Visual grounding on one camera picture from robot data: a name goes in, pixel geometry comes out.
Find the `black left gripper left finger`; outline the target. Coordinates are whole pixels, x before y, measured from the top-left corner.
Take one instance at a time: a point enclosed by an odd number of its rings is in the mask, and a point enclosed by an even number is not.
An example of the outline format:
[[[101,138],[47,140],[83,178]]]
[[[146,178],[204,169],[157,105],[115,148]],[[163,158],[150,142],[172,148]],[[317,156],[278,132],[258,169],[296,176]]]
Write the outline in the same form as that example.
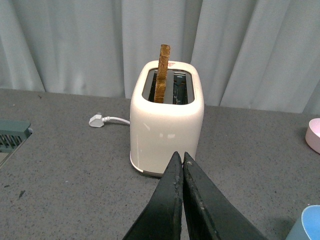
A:
[[[179,240],[182,231],[184,173],[174,152],[148,204],[124,236],[125,240]]]

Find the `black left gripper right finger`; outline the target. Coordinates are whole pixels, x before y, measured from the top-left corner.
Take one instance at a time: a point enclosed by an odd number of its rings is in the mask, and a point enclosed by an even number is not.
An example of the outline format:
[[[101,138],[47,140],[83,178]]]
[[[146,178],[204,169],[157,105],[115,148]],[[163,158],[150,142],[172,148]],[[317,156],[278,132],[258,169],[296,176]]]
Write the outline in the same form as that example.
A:
[[[266,239],[187,152],[183,160],[183,204],[191,240]]]

